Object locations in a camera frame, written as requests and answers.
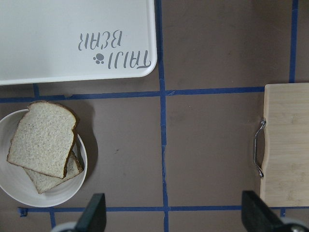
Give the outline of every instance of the bread crust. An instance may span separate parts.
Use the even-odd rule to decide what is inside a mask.
[[[75,154],[74,154],[73,151],[72,151],[72,153],[69,155],[69,157],[71,157],[71,158],[75,161],[75,164],[76,164],[77,169],[78,169],[78,174],[77,174],[77,175],[79,175],[80,173],[82,173],[83,170],[84,170],[84,168],[82,167],[81,163],[79,162],[78,158],[75,156]],[[34,183],[35,180],[34,180],[33,178],[31,178],[31,176],[30,176],[27,172],[25,172],[25,173],[27,174],[27,176],[29,176],[30,180]],[[70,179],[65,180],[64,182],[73,179],[73,178],[76,177],[77,175],[71,177]],[[62,183],[59,183],[59,184],[53,186],[53,187],[50,188],[50,189],[53,189],[54,187],[56,187],[56,186],[58,186],[58,185],[61,185]],[[35,186],[35,189],[37,190],[38,194],[42,194],[42,193],[44,193],[44,192],[50,190],[50,189],[47,189],[47,190],[45,190],[45,191],[40,191],[40,190],[37,188],[37,186],[36,186],[35,184],[34,184],[34,186]]]
[[[63,179],[63,178],[65,178],[66,175],[67,175],[67,164],[68,164],[68,161],[69,161],[70,154],[71,154],[71,152],[73,151],[73,147],[74,147],[74,145],[75,145],[75,143],[76,143],[76,139],[77,139],[76,127],[77,127],[77,124],[79,123],[80,119],[79,119],[79,117],[76,115],[76,113],[75,113],[72,109],[70,109],[70,108],[68,108],[68,107],[66,107],[66,106],[64,106],[64,105],[62,105],[62,104],[60,104],[60,103],[58,103],[58,102],[54,102],[54,101],[45,101],[45,100],[38,100],[38,101],[33,101],[33,102],[31,102],[31,103],[28,105],[28,107],[27,107],[27,108],[28,108],[28,111],[27,111],[27,112],[23,115],[23,117],[19,120],[19,122],[18,122],[18,124],[17,124],[17,127],[19,126],[19,124],[20,124],[20,122],[23,120],[23,118],[26,116],[26,114],[29,113],[31,105],[33,105],[33,104],[35,104],[35,103],[39,103],[39,102],[41,102],[41,103],[47,103],[47,104],[54,104],[54,105],[60,106],[60,107],[62,107],[62,108],[64,108],[64,109],[68,110],[68,111],[74,116],[74,118],[75,118],[75,124],[74,124],[74,126],[72,127],[73,141],[72,141],[70,150],[69,150],[69,152],[68,152],[68,155],[67,155],[67,158],[66,158],[66,161],[65,161],[64,170],[63,170],[63,177],[61,178],[61,179]],[[9,162],[9,163],[11,163],[11,164],[13,164],[13,165],[16,165],[16,166],[20,166],[20,165],[18,165],[18,164],[16,164],[16,163],[13,163],[13,162],[11,162],[11,161],[8,160],[8,159],[9,159],[10,150],[11,150],[11,146],[10,146],[10,148],[9,148],[9,153],[8,153],[8,155],[7,155],[7,158],[6,158],[7,162]]]

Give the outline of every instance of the blue painter's tape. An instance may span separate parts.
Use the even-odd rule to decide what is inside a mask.
[[[28,208],[21,208],[21,207],[18,207],[17,208],[18,212],[19,212],[19,216],[22,218],[22,217],[27,217],[28,215]]]
[[[280,217],[281,218],[285,217],[285,208],[280,209]]]
[[[85,208],[83,207],[73,207],[73,208],[54,208],[55,213],[63,212],[83,212]]]
[[[40,90],[38,84],[33,84],[33,92],[36,99],[40,98]]]
[[[309,206],[285,207],[285,209],[309,209]]]
[[[125,93],[98,93],[98,94],[74,94],[70,97],[64,95],[39,96],[35,98],[0,98],[0,103],[32,102],[35,100],[65,101],[65,100],[87,100],[87,99],[111,99],[111,98],[141,98],[159,97],[159,91],[148,92],[125,92]]]
[[[50,216],[50,223],[52,228],[56,226],[56,220],[55,220],[55,213],[54,213],[54,208],[50,207],[49,208],[49,216]]]
[[[241,205],[214,205],[214,206],[172,206],[170,211],[221,211],[241,210]]]
[[[0,103],[32,102],[35,98],[0,98]]]
[[[162,212],[163,207],[107,207],[106,212]]]
[[[224,93],[257,93],[264,92],[264,87],[235,87],[235,88],[201,88],[167,90],[167,96],[174,95],[199,95],[199,94],[224,94]]]
[[[291,53],[289,83],[295,83],[298,0],[292,3]]]
[[[161,116],[161,159],[162,159],[162,188],[163,188],[163,208],[164,208],[164,232],[169,232],[169,200],[166,184],[165,167],[165,147],[167,145],[166,135],[166,92],[163,63],[163,30],[162,30],[162,2],[156,2],[156,36],[157,36],[157,56],[159,68],[160,84],[160,116]]]

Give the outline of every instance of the white tray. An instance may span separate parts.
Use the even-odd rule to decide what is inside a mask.
[[[0,85],[141,77],[156,65],[154,0],[0,5]]]

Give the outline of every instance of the brown floor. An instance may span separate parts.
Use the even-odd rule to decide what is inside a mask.
[[[295,81],[308,82],[309,2],[298,6]],[[263,87],[288,83],[291,0],[162,0],[166,90]],[[159,68],[146,77],[37,85],[40,96],[159,91]],[[0,87],[0,118],[24,109],[33,85]],[[165,150],[168,206],[239,206],[259,192],[253,137],[264,93],[168,94]],[[160,96],[64,100],[80,117],[89,173],[78,193],[57,207],[85,207],[93,193],[107,207],[163,207]],[[50,231],[49,213],[19,217],[24,206],[0,190],[0,231]],[[56,224],[81,212],[55,213]],[[309,209],[286,216],[309,224]],[[106,232],[168,232],[164,211],[108,212]],[[169,231],[245,231],[240,210],[169,211]]]

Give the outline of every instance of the paw print logo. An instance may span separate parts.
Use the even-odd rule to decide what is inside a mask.
[[[103,56],[103,54],[101,54],[101,53],[98,53],[98,54],[96,54],[96,56],[95,57],[93,57],[93,60],[95,60],[96,61],[96,64],[104,64],[104,56]]]

